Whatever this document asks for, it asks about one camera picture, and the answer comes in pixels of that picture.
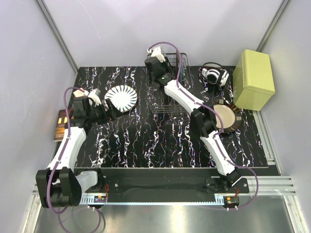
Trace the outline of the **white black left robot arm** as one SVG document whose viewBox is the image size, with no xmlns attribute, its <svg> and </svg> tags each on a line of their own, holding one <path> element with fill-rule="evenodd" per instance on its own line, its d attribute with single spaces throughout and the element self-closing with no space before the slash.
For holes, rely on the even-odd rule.
<svg viewBox="0 0 311 233">
<path fill-rule="evenodd" d="M 96 104 L 86 96 L 74 98 L 61 145 L 48 167 L 35 176 L 44 208 L 78 206 L 87 190 L 100 192 L 104 189 L 105 180 L 100 171 L 87 170 L 75 175 L 74 165 L 92 126 L 109 123 L 122 115 L 110 99 L 106 99 L 105 104 Z"/>
</svg>

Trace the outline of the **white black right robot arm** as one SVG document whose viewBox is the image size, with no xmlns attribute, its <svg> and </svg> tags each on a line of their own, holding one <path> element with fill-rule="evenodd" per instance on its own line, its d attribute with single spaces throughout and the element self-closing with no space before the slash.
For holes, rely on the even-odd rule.
<svg viewBox="0 0 311 233">
<path fill-rule="evenodd" d="M 172 72 L 168 58 L 148 56 L 144 63 L 148 71 L 151 84 L 163 91 L 167 96 L 178 102 L 190 116 L 190 131 L 196 134 L 207 147 L 212 159 L 216 163 L 220 175 L 221 188 L 225 192 L 232 192 L 238 187 L 241 174 L 232 162 L 219 137 L 216 127 L 216 118 L 219 114 L 214 108 L 198 99 L 183 87 L 179 82 L 183 62 L 179 58 L 177 73 Z"/>
</svg>

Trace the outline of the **white blue striped plate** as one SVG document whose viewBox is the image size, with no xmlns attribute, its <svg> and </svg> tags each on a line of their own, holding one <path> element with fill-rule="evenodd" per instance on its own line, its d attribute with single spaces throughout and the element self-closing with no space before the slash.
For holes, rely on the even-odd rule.
<svg viewBox="0 0 311 233">
<path fill-rule="evenodd" d="M 136 91 L 127 85 L 112 87 L 105 94 L 104 99 L 109 99 L 114 107 L 122 113 L 130 111 L 137 103 Z"/>
</svg>

